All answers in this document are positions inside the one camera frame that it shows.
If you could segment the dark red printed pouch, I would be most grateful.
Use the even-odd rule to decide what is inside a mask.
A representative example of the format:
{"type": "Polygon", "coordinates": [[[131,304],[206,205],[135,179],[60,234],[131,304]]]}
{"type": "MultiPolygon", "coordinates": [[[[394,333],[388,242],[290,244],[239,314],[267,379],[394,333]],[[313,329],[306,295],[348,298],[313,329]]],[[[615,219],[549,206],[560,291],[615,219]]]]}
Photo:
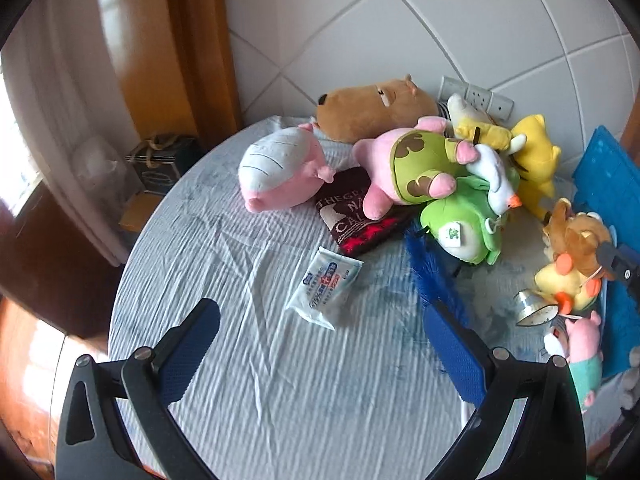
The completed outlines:
{"type": "Polygon", "coordinates": [[[363,212],[369,185],[366,170],[354,167],[339,171],[314,196],[314,208],[347,257],[359,257],[385,242],[418,212],[416,207],[393,206],[381,220],[369,219],[363,212]]]}

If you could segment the brown capybara plush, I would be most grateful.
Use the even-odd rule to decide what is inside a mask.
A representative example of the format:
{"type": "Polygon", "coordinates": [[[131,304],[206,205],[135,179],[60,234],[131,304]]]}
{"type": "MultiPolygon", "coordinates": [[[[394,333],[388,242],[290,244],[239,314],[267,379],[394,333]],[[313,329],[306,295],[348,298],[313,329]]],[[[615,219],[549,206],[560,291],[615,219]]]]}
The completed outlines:
{"type": "Polygon", "coordinates": [[[437,102],[410,75],[330,91],[320,96],[316,109],[319,129],[329,139],[349,144],[413,127],[425,116],[439,116],[437,102]]]}

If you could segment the yellow banana dog plush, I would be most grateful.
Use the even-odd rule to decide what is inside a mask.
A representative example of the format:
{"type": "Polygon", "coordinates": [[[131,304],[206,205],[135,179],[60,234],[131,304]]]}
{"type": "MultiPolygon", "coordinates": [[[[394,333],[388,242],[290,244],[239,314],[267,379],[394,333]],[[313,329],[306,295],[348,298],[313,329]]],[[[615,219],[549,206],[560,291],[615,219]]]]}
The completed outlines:
{"type": "Polygon", "coordinates": [[[524,133],[512,133],[507,128],[494,124],[485,113],[472,107],[459,93],[448,98],[447,110],[452,134],[459,140],[485,144],[506,155],[521,151],[526,144],[524,133]]]}

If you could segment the small white bird plush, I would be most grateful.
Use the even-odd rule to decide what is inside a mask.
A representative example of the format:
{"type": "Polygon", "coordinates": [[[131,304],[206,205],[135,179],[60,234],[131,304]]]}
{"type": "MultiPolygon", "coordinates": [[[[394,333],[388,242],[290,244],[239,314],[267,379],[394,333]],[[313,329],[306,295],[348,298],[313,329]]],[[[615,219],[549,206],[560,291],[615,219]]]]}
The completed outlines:
{"type": "Polygon", "coordinates": [[[488,184],[487,199],[490,209],[497,216],[502,216],[509,209],[522,206],[516,194],[518,174],[504,166],[502,158],[488,145],[476,144],[478,159],[465,165],[466,170],[488,184]]]}

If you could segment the pink and white round plush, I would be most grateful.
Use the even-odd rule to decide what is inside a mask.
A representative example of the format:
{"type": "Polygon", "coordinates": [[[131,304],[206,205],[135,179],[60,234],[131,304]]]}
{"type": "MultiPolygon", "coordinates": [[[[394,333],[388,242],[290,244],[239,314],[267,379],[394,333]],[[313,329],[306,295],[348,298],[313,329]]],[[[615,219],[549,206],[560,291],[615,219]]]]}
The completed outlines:
{"type": "Polygon", "coordinates": [[[334,176],[310,122],[250,144],[238,169],[244,205],[252,214],[305,203],[334,176]]]}

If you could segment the blue plastic storage crate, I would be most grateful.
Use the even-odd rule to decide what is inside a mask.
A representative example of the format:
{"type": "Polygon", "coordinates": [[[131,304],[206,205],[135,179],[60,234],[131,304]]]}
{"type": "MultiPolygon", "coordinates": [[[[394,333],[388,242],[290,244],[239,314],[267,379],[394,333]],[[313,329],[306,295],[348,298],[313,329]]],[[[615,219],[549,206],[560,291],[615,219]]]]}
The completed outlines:
{"type": "MultiPolygon", "coordinates": [[[[573,180],[577,208],[600,214],[613,231],[613,245],[638,258],[639,168],[607,128],[594,130],[573,180]]],[[[634,298],[618,281],[608,283],[602,311],[603,376],[609,378],[629,366],[628,354],[639,344],[639,313],[634,298]]]]}

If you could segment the pink pig green clover shirt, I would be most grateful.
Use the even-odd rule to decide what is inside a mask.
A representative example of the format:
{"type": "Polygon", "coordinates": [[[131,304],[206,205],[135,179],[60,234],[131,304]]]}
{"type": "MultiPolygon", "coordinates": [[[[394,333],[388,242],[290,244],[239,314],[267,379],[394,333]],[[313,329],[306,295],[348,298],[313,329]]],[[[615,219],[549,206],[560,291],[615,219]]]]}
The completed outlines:
{"type": "Polygon", "coordinates": [[[448,138],[445,118],[425,116],[412,128],[396,128],[352,147],[370,185],[362,208],[370,220],[380,220],[395,205],[420,205],[451,195],[465,166],[480,159],[471,142],[448,138]]]}

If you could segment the green frog plush pouch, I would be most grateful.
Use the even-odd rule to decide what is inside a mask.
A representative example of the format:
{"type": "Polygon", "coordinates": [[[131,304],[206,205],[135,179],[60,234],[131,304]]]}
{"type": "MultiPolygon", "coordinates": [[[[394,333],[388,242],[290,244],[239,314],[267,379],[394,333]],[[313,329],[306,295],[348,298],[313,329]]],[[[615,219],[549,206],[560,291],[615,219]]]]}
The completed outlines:
{"type": "Polygon", "coordinates": [[[451,195],[433,200],[422,210],[420,225],[450,256],[492,266],[501,254],[501,232],[508,212],[522,206],[517,187],[518,178],[503,178],[493,191],[480,177],[457,177],[451,195]]]}

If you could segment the white wet wipes pack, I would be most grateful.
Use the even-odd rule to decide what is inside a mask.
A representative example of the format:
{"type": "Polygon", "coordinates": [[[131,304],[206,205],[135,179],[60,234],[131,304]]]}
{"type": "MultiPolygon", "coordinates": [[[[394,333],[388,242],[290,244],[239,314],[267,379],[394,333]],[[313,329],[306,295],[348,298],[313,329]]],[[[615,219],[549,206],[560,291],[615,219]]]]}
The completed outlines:
{"type": "Polygon", "coordinates": [[[319,247],[285,310],[294,311],[307,323],[334,332],[338,315],[362,266],[361,260],[319,247]]]}

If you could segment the pig plush teal shirt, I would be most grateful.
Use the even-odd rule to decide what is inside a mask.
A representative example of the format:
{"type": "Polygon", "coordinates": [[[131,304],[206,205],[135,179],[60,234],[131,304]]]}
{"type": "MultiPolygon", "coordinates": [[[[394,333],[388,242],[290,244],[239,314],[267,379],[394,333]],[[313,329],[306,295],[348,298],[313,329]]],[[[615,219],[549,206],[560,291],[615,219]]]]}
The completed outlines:
{"type": "Polygon", "coordinates": [[[559,315],[544,335],[548,355],[566,359],[583,413],[596,400],[602,382],[601,323],[597,310],[576,318],[559,315]]]}

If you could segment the light blue bed sheet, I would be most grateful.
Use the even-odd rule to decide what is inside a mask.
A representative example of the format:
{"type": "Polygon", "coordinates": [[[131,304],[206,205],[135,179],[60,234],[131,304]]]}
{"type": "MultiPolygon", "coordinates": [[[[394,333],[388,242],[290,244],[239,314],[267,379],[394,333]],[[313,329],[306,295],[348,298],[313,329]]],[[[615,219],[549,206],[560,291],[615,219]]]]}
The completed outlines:
{"type": "Polygon", "coordinates": [[[422,479],[461,429],[461,402],[422,327],[404,240],[367,252],[333,330],[288,308],[319,248],[334,243],[314,206],[248,212],[247,147],[293,125],[271,116],[182,177],[128,259],[108,354],[152,346],[202,298],[221,322],[171,408],[221,479],[422,479]]]}

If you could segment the brown bear on yellow duck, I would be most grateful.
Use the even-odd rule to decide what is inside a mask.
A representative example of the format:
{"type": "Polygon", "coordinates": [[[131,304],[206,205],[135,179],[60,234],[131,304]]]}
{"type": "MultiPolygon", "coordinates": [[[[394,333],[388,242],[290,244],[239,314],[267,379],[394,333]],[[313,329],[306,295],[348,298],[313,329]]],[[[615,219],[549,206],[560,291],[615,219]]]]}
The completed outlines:
{"type": "Polygon", "coordinates": [[[575,212],[565,197],[555,203],[542,232],[549,263],[534,282],[558,302],[561,314],[582,312],[596,301],[603,281],[612,278],[597,260],[598,247],[612,242],[611,232],[596,212],[575,212]]]}

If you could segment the dark box by window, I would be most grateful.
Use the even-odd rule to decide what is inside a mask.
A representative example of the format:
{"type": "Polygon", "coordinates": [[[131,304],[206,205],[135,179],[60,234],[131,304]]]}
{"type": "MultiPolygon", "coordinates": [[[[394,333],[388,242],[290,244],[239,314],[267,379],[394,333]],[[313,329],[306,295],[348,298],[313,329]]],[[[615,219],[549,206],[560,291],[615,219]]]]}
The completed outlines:
{"type": "Polygon", "coordinates": [[[195,136],[163,133],[143,140],[126,157],[145,192],[166,195],[204,155],[195,136]]]}

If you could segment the yellow pikachu plush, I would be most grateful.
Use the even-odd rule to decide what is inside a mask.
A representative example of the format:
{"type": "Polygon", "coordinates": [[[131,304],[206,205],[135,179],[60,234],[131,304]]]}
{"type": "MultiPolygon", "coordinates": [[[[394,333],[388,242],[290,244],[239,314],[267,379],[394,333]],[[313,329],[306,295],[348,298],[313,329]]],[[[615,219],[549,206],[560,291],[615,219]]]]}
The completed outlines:
{"type": "Polygon", "coordinates": [[[511,156],[512,165],[520,175],[518,196],[531,214],[544,221],[555,201],[553,177],[562,151],[549,139],[541,114],[524,117],[511,133],[526,136],[524,146],[511,156]]]}

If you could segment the white wall socket panel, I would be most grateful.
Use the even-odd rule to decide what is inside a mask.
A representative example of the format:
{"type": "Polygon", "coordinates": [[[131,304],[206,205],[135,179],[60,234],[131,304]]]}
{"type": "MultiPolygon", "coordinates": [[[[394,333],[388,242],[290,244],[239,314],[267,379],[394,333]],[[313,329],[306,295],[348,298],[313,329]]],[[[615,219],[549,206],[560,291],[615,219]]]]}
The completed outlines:
{"type": "Polygon", "coordinates": [[[437,102],[445,107],[451,120],[470,116],[506,122],[514,107],[506,96],[447,76],[440,78],[437,102]]]}

